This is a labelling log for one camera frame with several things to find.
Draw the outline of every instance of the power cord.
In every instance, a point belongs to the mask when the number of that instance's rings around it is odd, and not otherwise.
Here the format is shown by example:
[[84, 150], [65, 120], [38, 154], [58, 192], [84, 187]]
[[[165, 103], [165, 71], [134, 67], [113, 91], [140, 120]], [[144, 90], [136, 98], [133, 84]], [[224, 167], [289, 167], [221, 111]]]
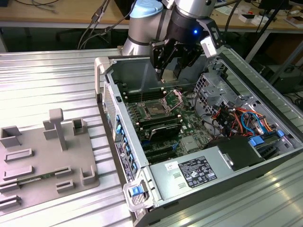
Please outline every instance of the power cord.
[[257, 30], [256, 30], [256, 33], [258, 33], [258, 30], [259, 30], [259, 28], [260, 28], [260, 26], [261, 26], [261, 24], [262, 24], [263, 19], [264, 19], [264, 15], [265, 15], [265, 13], [263, 13], [263, 15], [262, 15], [262, 19], [261, 19], [261, 22], [260, 22], [260, 24], [259, 24]]
[[117, 25], [119, 25], [123, 20], [125, 20], [133, 11], [134, 9], [134, 6], [136, 4], [138, 0], [135, 0], [135, 2], [132, 4], [132, 7], [131, 7], [131, 10], [129, 11], [129, 13], [123, 17], [122, 19], [120, 19], [117, 23], [115, 23], [113, 26], [109, 26], [107, 28], [104, 29], [103, 33], [99, 33], [99, 34], [95, 34], [95, 35], [92, 35], [91, 37], [87, 38], [83, 43], [82, 45], [80, 46], [80, 49], [82, 49], [82, 47], [88, 42], [88, 40], [96, 37], [96, 36], [103, 36], [103, 35], [106, 35], [108, 32], [110, 32], [111, 30], [113, 30]]
[[281, 9], [281, 7], [283, 6], [285, 0], [281, 0], [280, 1], [280, 5], [275, 9], [275, 11], [271, 14], [271, 16], [269, 17], [268, 21], [265, 23], [265, 25], [263, 26], [263, 28], [261, 29], [261, 31], [258, 33], [258, 37], [257, 40], [255, 41], [255, 43], [251, 46], [251, 48], [244, 54], [243, 58], [245, 59], [248, 54], [250, 53], [250, 51], [252, 50], [252, 48], [256, 45], [256, 43], [259, 41], [259, 39], [261, 38], [261, 36], [264, 34], [264, 32], [266, 31], [266, 29], [268, 28], [268, 26], [270, 25], [270, 23], [274, 20], [275, 16], [278, 14], [279, 10]]
[[55, 0], [55, 1], [51, 1], [51, 2], [48, 2], [48, 3], [38, 3], [38, 4], [28, 4], [28, 3], [25, 3], [25, 2], [21, 2], [21, 1], [19, 1], [19, 0], [15, 0], [16, 2], [19, 2], [19, 3], [21, 3], [21, 4], [23, 4], [23, 5], [27, 5], [27, 6], [45, 6], [45, 5], [49, 5], [49, 4], [52, 4], [52, 3], [55, 3], [55, 2], [58, 2], [58, 1], [60, 1], [60, 0]]
[[90, 29], [90, 27], [91, 27], [94, 23], [96, 23], [96, 25], [95, 25], [94, 28], [97, 27], [99, 21], [101, 20], [103, 14], [104, 14], [104, 12], [105, 12], [105, 11], [104, 11], [104, 6], [105, 6], [105, 4], [106, 4], [107, 2], [109, 3], [110, 0], [104, 0], [103, 3], [102, 3], [102, 5], [96, 10], [96, 12], [94, 13], [94, 15], [91, 17], [91, 23], [89, 24], [89, 26], [86, 28], [86, 30], [85, 30], [84, 33], [82, 34], [82, 36], [81, 36], [81, 38], [80, 38], [80, 40], [79, 40], [79, 42], [78, 42], [78, 45], [77, 45], [77, 50], [81, 49], [81, 48], [80, 48], [80, 45], [81, 45], [82, 39], [84, 38], [85, 34], [88, 32], [88, 30]]
[[101, 20], [101, 18], [103, 17], [103, 14], [105, 13], [105, 11], [106, 11], [106, 9], [107, 9], [107, 7], [108, 7], [108, 5], [109, 5], [109, 3], [110, 3], [110, 0], [107, 0], [106, 5], [104, 5], [104, 3], [105, 3], [105, 1], [104, 1], [103, 4], [102, 4], [102, 5], [104, 6], [103, 12], [102, 12], [101, 15], [99, 16], [98, 21], [96, 22], [95, 26], [94, 26], [93, 29], [91, 30], [91, 32], [90, 32], [88, 38], [91, 37], [91, 35], [94, 33], [96, 27], [97, 27], [98, 24], [100, 23], [100, 20]]
[[237, 0], [234, 0], [234, 1], [227, 2], [227, 3], [221, 4], [221, 5], [217, 5], [217, 6], [214, 7], [214, 9], [217, 9], [217, 8], [220, 8], [220, 7], [223, 7], [223, 6], [229, 6], [229, 5], [234, 4], [236, 2], [237, 2]]
[[37, 2], [37, 1], [35, 1], [35, 0], [32, 0], [32, 3], [33, 3], [33, 5], [34, 5], [35, 7], [37, 7], [38, 9], [47, 10], [47, 11], [50, 11], [50, 12], [52, 12], [52, 13], [58, 13], [56, 10], [51, 9], [51, 8], [54, 7], [53, 5], [42, 5], [42, 6], [45, 6], [45, 7], [49, 7], [49, 9], [47, 9], [47, 8], [42, 7], [40, 2]]
[[228, 16], [228, 19], [227, 19], [227, 22], [226, 22], [226, 25], [225, 25], [225, 30], [224, 30], [224, 39], [226, 40], [226, 36], [227, 36], [227, 30], [228, 30], [228, 26], [229, 26], [229, 23], [232, 19], [232, 15], [233, 13], [235, 12], [236, 8], [238, 7], [238, 5], [240, 4], [242, 0], [238, 0], [237, 3], [234, 5], [234, 7], [232, 8], [232, 11], [230, 13], [230, 15]]

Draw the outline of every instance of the power supply label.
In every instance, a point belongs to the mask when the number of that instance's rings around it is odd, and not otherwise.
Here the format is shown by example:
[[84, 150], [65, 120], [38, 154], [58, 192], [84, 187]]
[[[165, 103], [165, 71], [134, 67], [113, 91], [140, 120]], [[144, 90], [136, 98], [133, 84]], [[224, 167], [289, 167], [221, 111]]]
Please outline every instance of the power supply label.
[[179, 168], [191, 188], [217, 179], [216, 174], [204, 156], [180, 163]]

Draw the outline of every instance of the aluminum extrusion table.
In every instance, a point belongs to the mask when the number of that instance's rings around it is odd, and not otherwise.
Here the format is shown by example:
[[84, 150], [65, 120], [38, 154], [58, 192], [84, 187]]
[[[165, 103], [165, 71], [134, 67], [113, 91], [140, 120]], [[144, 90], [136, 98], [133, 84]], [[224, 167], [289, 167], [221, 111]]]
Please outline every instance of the aluminum extrusion table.
[[[94, 91], [94, 59], [115, 55], [116, 49], [0, 55], [0, 127], [39, 127], [50, 108], [62, 108], [66, 121], [83, 117], [100, 179], [97, 188], [1, 216], [2, 227], [133, 226]], [[303, 154], [155, 226], [301, 227], [302, 188]]]

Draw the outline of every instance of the wooden desk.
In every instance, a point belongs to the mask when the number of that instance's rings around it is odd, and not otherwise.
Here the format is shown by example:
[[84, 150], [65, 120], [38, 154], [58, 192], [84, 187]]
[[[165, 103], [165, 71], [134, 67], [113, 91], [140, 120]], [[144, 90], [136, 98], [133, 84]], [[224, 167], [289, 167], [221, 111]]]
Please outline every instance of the wooden desk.
[[[31, 2], [30, 0], [20, 1], [24, 3]], [[0, 21], [87, 24], [90, 23], [91, 16], [100, 7], [101, 3], [102, 0], [60, 0], [53, 3], [54, 7], [52, 8], [58, 13], [52, 13], [48, 10], [10, 0], [8, 7], [0, 7]], [[122, 13], [115, 1], [111, 0], [101, 23], [114, 24], [121, 18], [123, 18]], [[128, 24], [128, 21], [123, 21], [122, 24]]]
[[[10, 0], [8, 7], [0, 8], [0, 27], [87, 28], [91, 21], [91, 16], [100, 6], [101, 2], [101, 0], [60, 0], [53, 3], [54, 10], [58, 13], [52, 13], [35, 6], [27, 6]], [[242, 2], [240, 5], [244, 4], [249, 5], [255, 14], [258, 14], [260, 11], [252, 4], [246, 2]], [[221, 31], [224, 30], [228, 16], [214, 10], [211, 17], [216, 21], [219, 29]], [[106, 13], [97, 28], [111, 26], [121, 18], [123, 18], [123, 15], [115, 1], [111, 0]], [[278, 16], [277, 18], [277, 21], [271, 23], [268, 30], [263, 34], [258, 44], [252, 50], [247, 59], [248, 61], [249, 58], [252, 58], [255, 55], [270, 33], [303, 33], [303, 29], [298, 29], [284, 21], [285, 17]], [[124, 20], [116, 28], [127, 29], [128, 24], [129, 21]], [[257, 26], [245, 24], [238, 19], [238, 15], [233, 15], [228, 31], [255, 32], [256, 29]]]

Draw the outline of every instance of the motherboard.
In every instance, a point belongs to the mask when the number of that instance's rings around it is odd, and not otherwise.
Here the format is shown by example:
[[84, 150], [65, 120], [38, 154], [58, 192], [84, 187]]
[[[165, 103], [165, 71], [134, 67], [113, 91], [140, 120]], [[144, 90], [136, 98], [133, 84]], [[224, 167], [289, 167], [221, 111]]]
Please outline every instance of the motherboard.
[[212, 140], [191, 99], [178, 89], [163, 88], [154, 94], [125, 96], [128, 114], [151, 164], [202, 150]]

